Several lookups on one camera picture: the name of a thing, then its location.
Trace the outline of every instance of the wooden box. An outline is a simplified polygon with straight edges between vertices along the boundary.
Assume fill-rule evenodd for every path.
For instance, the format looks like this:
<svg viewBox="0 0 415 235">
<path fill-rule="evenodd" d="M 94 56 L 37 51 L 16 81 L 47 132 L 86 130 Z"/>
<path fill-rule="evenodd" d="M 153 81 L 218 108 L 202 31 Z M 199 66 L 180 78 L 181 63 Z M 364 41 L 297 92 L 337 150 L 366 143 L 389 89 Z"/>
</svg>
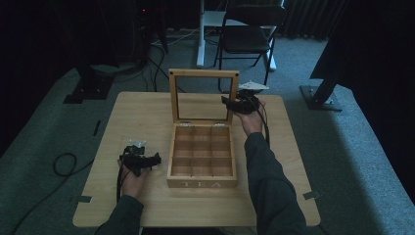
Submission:
<svg viewBox="0 0 415 235">
<path fill-rule="evenodd" d="M 178 80 L 230 79 L 229 99 L 235 100 L 236 70 L 169 70 L 173 135 L 167 171 L 169 188 L 232 188 L 237 184 L 232 112 L 217 94 L 198 94 L 187 99 L 179 93 Z M 211 103 L 208 97 L 216 96 Z"/>
</svg>

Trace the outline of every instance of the gray carpet floor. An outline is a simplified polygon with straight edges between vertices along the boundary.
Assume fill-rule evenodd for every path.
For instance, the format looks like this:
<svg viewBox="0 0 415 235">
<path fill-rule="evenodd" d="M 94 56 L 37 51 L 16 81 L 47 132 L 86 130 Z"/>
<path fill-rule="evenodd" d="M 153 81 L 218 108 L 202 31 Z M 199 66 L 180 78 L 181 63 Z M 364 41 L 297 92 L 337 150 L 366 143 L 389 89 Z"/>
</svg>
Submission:
<svg viewBox="0 0 415 235">
<path fill-rule="evenodd" d="M 195 37 L 171 39 L 170 53 L 163 58 L 161 69 L 167 72 L 169 68 L 195 68 L 197 45 Z M 309 233 L 415 234 L 414 205 L 351 91 L 336 87 L 334 95 L 343 108 L 340 113 L 312 111 L 304 102 L 299 87 L 320 84 L 321 80 L 309 77 L 325 45 L 325 41 L 280 38 L 274 53 L 277 70 L 270 73 L 270 89 L 263 92 L 284 99 L 311 188 L 322 195 L 316 199 L 321 224 L 310 227 Z M 213 43 L 207 43 L 205 69 L 213 69 L 215 48 Z M 158 64 L 161 51 L 152 48 L 151 59 Z M 251 63 L 229 60 L 224 62 L 224 69 L 239 70 L 240 83 L 262 82 L 263 62 L 254 68 Z M 116 71 L 107 66 L 95 68 Z M 0 159 L 0 234 L 10 234 L 34 205 L 66 180 L 53 169 L 58 155 L 75 154 L 76 169 L 94 159 L 117 94 L 154 91 L 156 72 L 149 64 L 140 72 L 118 75 L 106 100 L 85 100 L 82 104 L 63 104 L 79 81 L 76 70 L 70 70 L 56 82 Z M 169 92 L 168 80 L 161 71 L 157 72 L 156 83 L 159 92 Z M 187 92 L 217 93 L 215 83 L 181 88 Z M 96 131 L 98 120 L 101 124 Z M 72 159 L 62 158 L 56 169 L 69 172 L 71 166 Z M 81 194 L 89 169 L 69 177 L 28 215 L 16 234 L 93 234 L 95 228 L 77 228 L 71 222 L 76 208 L 72 197 Z"/>
</svg>

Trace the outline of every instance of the sleeve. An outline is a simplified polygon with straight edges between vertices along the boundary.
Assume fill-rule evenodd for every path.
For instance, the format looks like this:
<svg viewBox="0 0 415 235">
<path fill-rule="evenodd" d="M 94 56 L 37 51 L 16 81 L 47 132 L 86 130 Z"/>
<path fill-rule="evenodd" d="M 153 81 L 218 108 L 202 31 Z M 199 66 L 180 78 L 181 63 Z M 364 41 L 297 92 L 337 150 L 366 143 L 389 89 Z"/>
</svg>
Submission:
<svg viewBox="0 0 415 235">
<path fill-rule="evenodd" d="M 121 196 L 109 220 L 95 234 L 138 234 L 143 204 L 130 196 Z"/>
<path fill-rule="evenodd" d="M 248 136 L 245 151 L 258 235 L 305 234 L 305 218 L 294 186 L 284 175 L 262 133 Z"/>
</svg>

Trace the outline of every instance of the open lid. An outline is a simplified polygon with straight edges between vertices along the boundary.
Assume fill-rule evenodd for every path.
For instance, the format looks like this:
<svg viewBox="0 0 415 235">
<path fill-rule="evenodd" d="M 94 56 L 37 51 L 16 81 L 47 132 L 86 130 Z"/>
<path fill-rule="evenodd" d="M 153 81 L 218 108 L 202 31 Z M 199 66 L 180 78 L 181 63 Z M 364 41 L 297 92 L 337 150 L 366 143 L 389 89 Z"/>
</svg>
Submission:
<svg viewBox="0 0 415 235">
<path fill-rule="evenodd" d="M 232 124 L 232 111 L 222 104 L 217 94 L 179 93 L 179 80 L 182 82 L 197 82 L 196 78 L 214 78 L 230 81 L 228 98 L 236 99 L 239 72 L 237 70 L 185 70 L 170 69 L 171 109 L 174 123 L 190 122 L 192 124 Z"/>
</svg>

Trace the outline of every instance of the metal stand base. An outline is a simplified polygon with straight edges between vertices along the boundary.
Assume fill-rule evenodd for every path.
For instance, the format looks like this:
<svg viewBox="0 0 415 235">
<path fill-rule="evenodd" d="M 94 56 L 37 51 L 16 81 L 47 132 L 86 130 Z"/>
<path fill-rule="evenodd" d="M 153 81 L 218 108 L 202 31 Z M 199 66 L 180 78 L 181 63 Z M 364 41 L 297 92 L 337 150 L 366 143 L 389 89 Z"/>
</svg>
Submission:
<svg viewBox="0 0 415 235">
<path fill-rule="evenodd" d="M 99 77 L 98 84 L 91 89 L 85 89 L 85 84 L 82 79 L 79 80 L 71 95 L 68 95 L 64 104 L 82 104 L 83 100 L 106 100 L 111 86 L 113 85 L 113 76 Z"/>
<path fill-rule="evenodd" d="M 338 100 L 334 94 L 330 95 L 329 99 L 323 104 L 314 102 L 314 94 L 318 86 L 300 86 L 300 91 L 304 100 L 310 110 L 321 111 L 336 111 L 341 112 L 343 109 L 339 105 Z"/>
</svg>

